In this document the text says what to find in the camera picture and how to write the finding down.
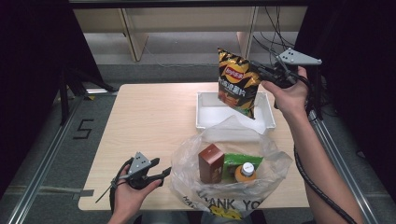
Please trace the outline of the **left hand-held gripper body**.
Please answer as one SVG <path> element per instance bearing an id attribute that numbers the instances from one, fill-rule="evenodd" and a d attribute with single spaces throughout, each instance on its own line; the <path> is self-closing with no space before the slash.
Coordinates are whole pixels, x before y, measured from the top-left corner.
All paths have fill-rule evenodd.
<path id="1" fill-rule="evenodd" d="M 135 154 L 126 175 L 126 180 L 133 189 L 143 189 L 149 184 L 147 181 L 148 172 L 152 168 L 150 161 L 141 152 Z"/>

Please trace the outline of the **black yellow chips bag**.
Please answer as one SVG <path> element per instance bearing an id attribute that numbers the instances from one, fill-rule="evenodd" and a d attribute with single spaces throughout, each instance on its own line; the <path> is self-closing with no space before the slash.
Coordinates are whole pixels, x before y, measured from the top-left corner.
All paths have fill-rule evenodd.
<path id="1" fill-rule="evenodd" d="M 242 115 L 255 119 L 256 94 L 261 81 L 250 68 L 249 60 L 218 48 L 219 93 L 218 98 Z"/>

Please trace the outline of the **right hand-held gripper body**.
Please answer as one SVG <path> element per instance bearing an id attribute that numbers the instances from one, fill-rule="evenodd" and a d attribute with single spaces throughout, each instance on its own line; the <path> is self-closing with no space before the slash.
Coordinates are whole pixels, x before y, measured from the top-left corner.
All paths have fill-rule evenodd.
<path id="1" fill-rule="evenodd" d="M 299 66 L 321 64 L 321 59 L 313 58 L 294 49 L 286 49 L 276 56 L 276 63 L 273 67 L 266 66 L 273 71 L 274 75 L 270 78 L 262 78 L 262 80 L 270 81 L 279 88 L 286 89 L 297 83 Z"/>

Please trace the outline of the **white plastic bin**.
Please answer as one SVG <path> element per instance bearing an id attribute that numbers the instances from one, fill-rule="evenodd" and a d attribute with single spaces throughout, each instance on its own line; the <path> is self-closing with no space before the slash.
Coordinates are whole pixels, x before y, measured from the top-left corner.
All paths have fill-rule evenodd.
<path id="1" fill-rule="evenodd" d="M 236 116 L 239 122 L 255 130 L 257 133 L 266 134 L 276 127 L 276 121 L 266 92 L 258 92 L 254 102 L 254 117 L 251 119 L 218 99 L 216 92 L 198 92 L 196 99 L 196 128 L 205 129 L 220 124 L 227 118 Z"/>

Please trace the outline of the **green snack packet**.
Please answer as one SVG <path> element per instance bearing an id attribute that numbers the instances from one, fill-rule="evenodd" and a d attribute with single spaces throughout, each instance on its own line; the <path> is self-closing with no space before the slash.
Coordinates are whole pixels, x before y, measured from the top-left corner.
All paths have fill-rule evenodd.
<path id="1" fill-rule="evenodd" d="M 263 161 L 261 156 L 251 156 L 240 153 L 226 153 L 223 163 L 223 180 L 231 180 L 234 178 L 235 170 L 238 166 L 243 165 L 246 162 L 253 164 L 254 169 L 257 169 Z"/>

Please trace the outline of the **black curtain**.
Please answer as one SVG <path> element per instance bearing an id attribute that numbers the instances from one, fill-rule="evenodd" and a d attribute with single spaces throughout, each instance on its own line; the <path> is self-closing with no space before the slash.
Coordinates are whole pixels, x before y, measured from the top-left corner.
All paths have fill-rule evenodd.
<path id="1" fill-rule="evenodd" d="M 0 198 L 68 68 L 102 78 L 69 0 L 0 0 Z"/>
<path id="2" fill-rule="evenodd" d="M 396 0 L 311 0 L 296 48 L 322 60 L 334 107 L 396 194 Z"/>

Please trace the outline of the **person's right hand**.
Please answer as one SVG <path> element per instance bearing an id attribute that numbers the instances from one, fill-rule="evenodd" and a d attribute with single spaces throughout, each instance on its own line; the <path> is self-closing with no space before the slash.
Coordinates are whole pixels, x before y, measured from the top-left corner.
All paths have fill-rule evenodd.
<path id="1" fill-rule="evenodd" d="M 285 118 L 306 116 L 305 100 L 308 87 L 301 80 L 286 89 L 281 89 L 270 81 L 263 81 L 262 86 L 274 95 L 277 108 Z"/>

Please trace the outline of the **metal floor rail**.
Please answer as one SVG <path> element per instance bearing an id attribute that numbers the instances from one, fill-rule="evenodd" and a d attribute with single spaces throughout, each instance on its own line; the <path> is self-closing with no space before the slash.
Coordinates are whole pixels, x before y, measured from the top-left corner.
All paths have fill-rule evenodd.
<path id="1" fill-rule="evenodd" d="M 343 159 L 340 150 L 334 143 L 324 121 L 318 118 L 318 115 L 314 110 L 309 112 L 308 117 L 310 118 L 311 123 L 318 134 L 318 138 L 321 140 L 324 148 L 326 149 L 327 154 L 330 156 L 332 163 L 340 173 L 341 177 L 344 178 L 354 197 L 356 198 L 365 224 L 378 224 L 378 220 L 375 217 L 375 213 L 371 208 L 369 201 L 364 196 L 363 191 L 358 185 L 358 182 L 348 168 L 346 161 Z"/>
<path id="2" fill-rule="evenodd" d="M 61 119 L 61 100 L 58 99 L 32 149 L 7 187 L 5 195 L 12 202 L 7 206 L 10 212 L 5 217 L 6 224 L 22 224 L 25 220 L 83 98 L 70 96 L 66 98 L 66 102 L 69 103 L 69 115 L 65 121 Z"/>

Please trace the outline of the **brown carton box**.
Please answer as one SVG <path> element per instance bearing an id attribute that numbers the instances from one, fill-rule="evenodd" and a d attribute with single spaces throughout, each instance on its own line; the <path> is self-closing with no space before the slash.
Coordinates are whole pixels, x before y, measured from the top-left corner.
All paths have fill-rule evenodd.
<path id="1" fill-rule="evenodd" d="M 216 184 L 222 179 L 224 153 L 214 144 L 198 154 L 200 179 L 205 184 Z"/>

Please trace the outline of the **person's left hand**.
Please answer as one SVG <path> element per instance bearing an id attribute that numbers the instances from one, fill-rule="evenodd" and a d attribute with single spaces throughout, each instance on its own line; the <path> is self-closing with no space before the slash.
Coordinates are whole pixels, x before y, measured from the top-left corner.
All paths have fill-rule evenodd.
<path id="1" fill-rule="evenodd" d="M 112 216 L 134 216 L 139 211 L 146 197 L 158 188 L 161 183 L 161 180 L 155 180 L 143 189 L 133 189 L 124 179 L 120 179 L 115 189 L 114 211 Z"/>

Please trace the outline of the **orange juice bottle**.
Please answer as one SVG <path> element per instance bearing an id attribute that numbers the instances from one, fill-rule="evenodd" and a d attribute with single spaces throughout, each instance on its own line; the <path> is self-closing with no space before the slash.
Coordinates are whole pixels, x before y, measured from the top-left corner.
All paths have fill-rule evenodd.
<path id="1" fill-rule="evenodd" d="M 239 165 L 234 172 L 234 178 L 237 182 L 248 182 L 256 179 L 255 167 L 251 162 L 245 162 Z"/>

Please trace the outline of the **clear plastic bag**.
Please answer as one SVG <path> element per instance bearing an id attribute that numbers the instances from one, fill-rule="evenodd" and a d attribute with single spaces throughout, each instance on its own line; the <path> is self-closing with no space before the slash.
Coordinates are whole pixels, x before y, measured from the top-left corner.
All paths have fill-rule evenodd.
<path id="1" fill-rule="evenodd" d="M 216 184 L 203 183 L 198 154 L 211 144 L 224 155 L 240 153 L 263 157 L 255 169 L 256 179 L 237 182 L 233 178 L 221 179 Z M 239 220 L 258 208 L 286 178 L 292 158 L 279 150 L 270 137 L 230 117 L 184 141 L 172 155 L 171 163 L 170 190 L 181 202 L 211 215 Z"/>

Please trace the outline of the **light wooden desk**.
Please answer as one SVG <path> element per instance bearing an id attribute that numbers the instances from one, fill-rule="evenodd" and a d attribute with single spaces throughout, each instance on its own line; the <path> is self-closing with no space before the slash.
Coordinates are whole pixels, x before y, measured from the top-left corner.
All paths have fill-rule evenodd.
<path id="1" fill-rule="evenodd" d="M 298 32 L 305 7 L 152 7 L 74 11 L 85 33 L 123 33 L 132 60 L 141 60 L 150 33 L 235 32 L 240 52 L 248 57 L 255 32 Z"/>

